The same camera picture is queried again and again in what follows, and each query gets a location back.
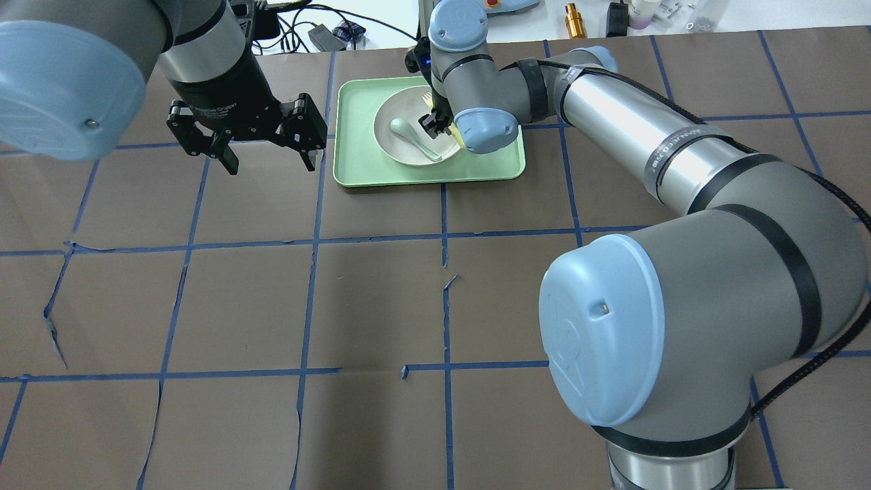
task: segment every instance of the black device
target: black device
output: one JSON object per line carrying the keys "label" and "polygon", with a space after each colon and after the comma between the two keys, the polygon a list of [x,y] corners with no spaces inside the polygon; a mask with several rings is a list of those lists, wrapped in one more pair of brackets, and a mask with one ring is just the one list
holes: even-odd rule
{"label": "black device", "polygon": [[629,5],[623,0],[611,2],[608,5],[608,25],[605,29],[605,37],[625,36],[629,29]]}
{"label": "black device", "polygon": [[[231,175],[239,171],[239,159],[229,146],[232,140],[265,140],[291,148],[300,154],[306,169],[314,171],[316,155],[327,147],[326,122],[307,93],[286,103],[275,98],[251,52],[257,32],[269,26],[268,22],[258,23],[262,19],[257,14],[263,10],[255,9],[253,0],[232,0],[229,5],[232,10],[220,2],[219,15],[213,18],[234,17],[244,36],[244,41],[239,40],[244,43],[241,56],[217,77],[200,77],[198,81],[168,77],[181,100],[170,105],[166,125],[185,152],[194,156],[205,153],[219,160]],[[206,25],[219,26],[218,22],[210,20]],[[230,29],[225,35],[232,38]],[[204,134],[200,126],[212,135]]]}
{"label": "black device", "polygon": [[333,35],[324,24],[318,24],[308,32],[308,38],[312,40],[320,51],[345,51],[346,46],[339,38]]}

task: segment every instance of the light blue joint cap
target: light blue joint cap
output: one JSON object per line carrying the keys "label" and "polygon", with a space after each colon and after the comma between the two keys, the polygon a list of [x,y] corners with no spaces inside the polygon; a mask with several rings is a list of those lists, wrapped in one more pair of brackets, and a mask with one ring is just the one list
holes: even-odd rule
{"label": "light blue joint cap", "polygon": [[473,107],[454,116],[466,149],[472,153],[493,153],[517,139],[517,118],[495,107]]}
{"label": "light blue joint cap", "polygon": [[487,40],[487,13],[480,2],[442,0],[429,20],[429,42],[442,51],[474,50]]}
{"label": "light blue joint cap", "polygon": [[604,46],[590,46],[589,48],[575,48],[572,51],[587,51],[591,55],[595,56],[599,60],[599,64],[602,65],[607,71],[613,71],[615,73],[619,73],[617,68],[617,60],[611,55],[611,51]]}
{"label": "light blue joint cap", "polygon": [[576,417],[613,427],[641,410],[662,361],[665,307],[637,242],[607,235],[558,257],[538,316],[550,374]]}
{"label": "light blue joint cap", "polygon": [[89,32],[5,22],[0,46],[0,140],[26,152],[59,160],[106,156],[145,101],[136,64]]}

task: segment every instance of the green tray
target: green tray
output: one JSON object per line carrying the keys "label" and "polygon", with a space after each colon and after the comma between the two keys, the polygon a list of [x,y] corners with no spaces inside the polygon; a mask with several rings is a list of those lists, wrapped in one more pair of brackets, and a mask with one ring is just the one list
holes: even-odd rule
{"label": "green tray", "polygon": [[344,187],[514,179],[526,168],[523,135],[485,155],[461,149],[444,162],[410,167],[393,160],[375,142],[375,114],[390,96],[426,85],[423,77],[351,80],[339,89],[333,178]]}

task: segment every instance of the brass fitting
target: brass fitting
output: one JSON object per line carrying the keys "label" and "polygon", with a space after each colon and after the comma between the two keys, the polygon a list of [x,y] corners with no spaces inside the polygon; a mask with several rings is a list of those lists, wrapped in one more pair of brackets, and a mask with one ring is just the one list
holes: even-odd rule
{"label": "brass fitting", "polygon": [[572,39],[587,37],[586,31],[584,31],[584,20],[574,3],[565,6],[565,27],[569,30],[569,37]]}

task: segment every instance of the power adapter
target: power adapter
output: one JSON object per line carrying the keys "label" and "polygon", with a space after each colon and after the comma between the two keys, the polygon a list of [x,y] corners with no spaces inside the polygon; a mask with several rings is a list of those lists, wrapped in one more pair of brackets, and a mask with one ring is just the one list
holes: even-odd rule
{"label": "power adapter", "polygon": [[608,26],[605,37],[625,36],[629,29],[629,5],[620,2],[611,2],[608,5]]}

